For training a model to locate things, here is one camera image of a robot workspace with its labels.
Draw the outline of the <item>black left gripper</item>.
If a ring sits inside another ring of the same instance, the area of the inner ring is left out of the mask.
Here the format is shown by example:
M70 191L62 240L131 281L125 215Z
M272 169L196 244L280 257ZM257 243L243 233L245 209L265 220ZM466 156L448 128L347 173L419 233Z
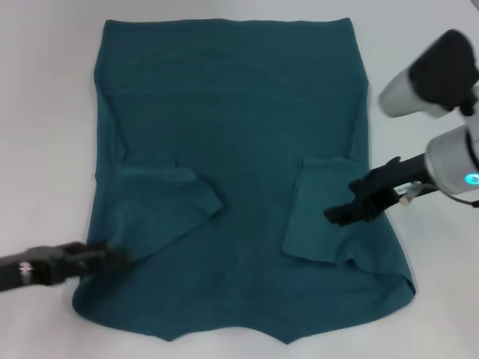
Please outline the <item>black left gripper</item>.
M25 286L54 286L71 277L124 269L131 263L122 250L106 242L39 246L1 258L1 291Z

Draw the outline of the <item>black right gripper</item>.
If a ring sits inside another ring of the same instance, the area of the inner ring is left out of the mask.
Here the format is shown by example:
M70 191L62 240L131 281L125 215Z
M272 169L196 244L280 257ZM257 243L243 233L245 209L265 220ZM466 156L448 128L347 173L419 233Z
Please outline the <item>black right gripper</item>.
M395 157L349 184L355 195L351 203L330 207L323 214L331 224L339 226L372 221L399 202L399 194L394 190L396 187L414 181L429 182L424 154L405 161L401 161L399 156Z

